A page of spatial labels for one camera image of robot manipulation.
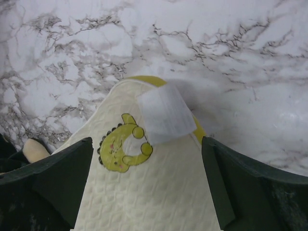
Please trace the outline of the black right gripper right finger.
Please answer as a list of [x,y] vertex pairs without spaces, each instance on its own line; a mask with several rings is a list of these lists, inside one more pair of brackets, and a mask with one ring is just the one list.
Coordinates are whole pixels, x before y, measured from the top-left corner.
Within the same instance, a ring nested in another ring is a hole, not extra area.
[[238,153],[210,137],[202,159],[220,229],[306,231],[308,178]]

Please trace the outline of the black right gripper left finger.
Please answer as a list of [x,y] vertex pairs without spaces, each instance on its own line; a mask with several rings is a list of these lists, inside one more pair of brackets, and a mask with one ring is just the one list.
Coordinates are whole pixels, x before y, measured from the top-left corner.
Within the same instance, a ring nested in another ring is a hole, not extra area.
[[40,161],[0,175],[1,230],[73,229],[92,156],[92,138],[86,137]]

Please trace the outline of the black yellow flower pillowcase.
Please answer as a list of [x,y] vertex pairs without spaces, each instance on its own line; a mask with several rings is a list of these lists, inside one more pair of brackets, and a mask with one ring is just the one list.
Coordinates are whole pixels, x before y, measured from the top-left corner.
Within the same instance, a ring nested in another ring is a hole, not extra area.
[[21,150],[17,150],[9,138],[0,135],[0,174],[19,169],[49,157],[51,152],[40,139],[29,138]]

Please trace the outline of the white pillow yellow edge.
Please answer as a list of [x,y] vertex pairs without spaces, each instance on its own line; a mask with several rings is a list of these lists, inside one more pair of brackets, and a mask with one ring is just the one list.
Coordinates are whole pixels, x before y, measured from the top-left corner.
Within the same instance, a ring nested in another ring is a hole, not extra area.
[[149,141],[137,97],[165,83],[154,76],[118,82],[59,147],[93,141],[76,231],[220,229],[202,161],[203,128],[163,144]]

